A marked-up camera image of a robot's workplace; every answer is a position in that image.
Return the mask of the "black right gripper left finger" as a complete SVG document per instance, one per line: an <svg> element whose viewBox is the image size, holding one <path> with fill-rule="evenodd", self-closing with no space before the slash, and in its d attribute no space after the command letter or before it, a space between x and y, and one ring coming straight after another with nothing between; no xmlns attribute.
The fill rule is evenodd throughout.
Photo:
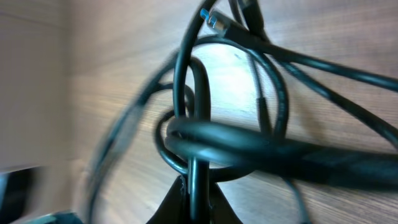
<svg viewBox="0 0 398 224"><path fill-rule="evenodd" d="M184 176L179 175L147 224L184 224L189 222L187 181Z"/></svg>

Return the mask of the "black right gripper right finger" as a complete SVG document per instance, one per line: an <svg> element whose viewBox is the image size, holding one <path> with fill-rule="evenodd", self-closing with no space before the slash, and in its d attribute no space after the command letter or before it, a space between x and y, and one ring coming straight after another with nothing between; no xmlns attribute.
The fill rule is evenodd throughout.
<svg viewBox="0 0 398 224"><path fill-rule="evenodd" d="M243 224L217 183L209 185L209 201L211 224Z"/></svg>

